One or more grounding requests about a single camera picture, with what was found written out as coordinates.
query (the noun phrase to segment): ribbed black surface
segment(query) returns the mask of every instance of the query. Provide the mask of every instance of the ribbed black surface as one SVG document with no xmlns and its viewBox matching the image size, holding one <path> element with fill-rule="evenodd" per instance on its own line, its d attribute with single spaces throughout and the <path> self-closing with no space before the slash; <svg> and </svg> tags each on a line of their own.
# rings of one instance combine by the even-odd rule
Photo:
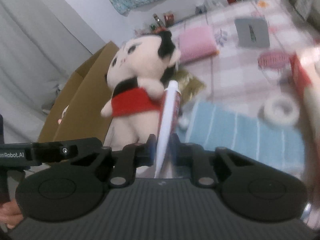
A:
<svg viewBox="0 0 320 240">
<path fill-rule="evenodd" d="M 60 224 L 25 219 L 14 240 L 311 240 L 300 220 L 262 224 L 226 208 L 214 191 L 188 179 L 136 179 L 112 190 L 103 204 L 78 220 Z"/>
</svg>

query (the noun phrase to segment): blue towel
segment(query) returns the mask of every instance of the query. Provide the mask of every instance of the blue towel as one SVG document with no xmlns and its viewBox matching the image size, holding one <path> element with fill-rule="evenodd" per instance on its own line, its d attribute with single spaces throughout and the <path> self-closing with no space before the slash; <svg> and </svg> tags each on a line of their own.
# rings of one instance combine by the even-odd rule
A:
<svg viewBox="0 0 320 240">
<path fill-rule="evenodd" d="M 181 142 L 210 151 L 227 147 L 281 171 L 304 168 L 305 145 L 298 130 L 272 127 L 209 102 L 195 104 L 188 130 L 178 129 L 177 134 Z"/>
</svg>

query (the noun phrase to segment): doll arm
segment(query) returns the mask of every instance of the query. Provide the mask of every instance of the doll arm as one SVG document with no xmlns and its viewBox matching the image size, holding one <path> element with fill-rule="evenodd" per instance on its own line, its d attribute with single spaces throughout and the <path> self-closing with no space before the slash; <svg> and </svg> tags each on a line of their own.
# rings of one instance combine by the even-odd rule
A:
<svg viewBox="0 0 320 240">
<path fill-rule="evenodd" d="M 111 99 L 105 104 L 105 106 L 101 110 L 101 116 L 109 117 L 112 115 L 112 106 Z"/>
<path fill-rule="evenodd" d="M 157 100 L 162 97 L 164 93 L 164 87 L 159 80 L 138 77 L 137 81 L 138 87 L 144 88 L 151 99 Z"/>
</svg>

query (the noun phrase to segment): red skirt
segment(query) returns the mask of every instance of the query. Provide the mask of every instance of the red skirt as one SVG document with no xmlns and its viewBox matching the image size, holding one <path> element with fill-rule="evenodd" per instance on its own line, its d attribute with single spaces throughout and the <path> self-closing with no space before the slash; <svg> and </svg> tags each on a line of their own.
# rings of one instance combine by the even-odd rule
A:
<svg viewBox="0 0 320 240">
<path fill-rule="evenodd" d="M 161 101 L 149 98 L 144 88 L 134 88 L 116 95 L 111 100 L 112 116 L 128 116 L 131 114 L 158 110 Z"/>
</svg>

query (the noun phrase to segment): roll of tape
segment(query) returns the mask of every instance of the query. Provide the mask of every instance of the roll of tape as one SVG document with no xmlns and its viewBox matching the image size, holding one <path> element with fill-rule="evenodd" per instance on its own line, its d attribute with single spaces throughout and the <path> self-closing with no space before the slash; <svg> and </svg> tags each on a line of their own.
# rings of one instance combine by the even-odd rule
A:
<svg viewBox="0 0 320 240">
<path fill-rule="evenodd" d="M 285 94 L 270 97 L 265 102 L 263 112 L 267 122 L 279 126 L 296 125 L 300 115 L 298 104 Z"/>
</svg>

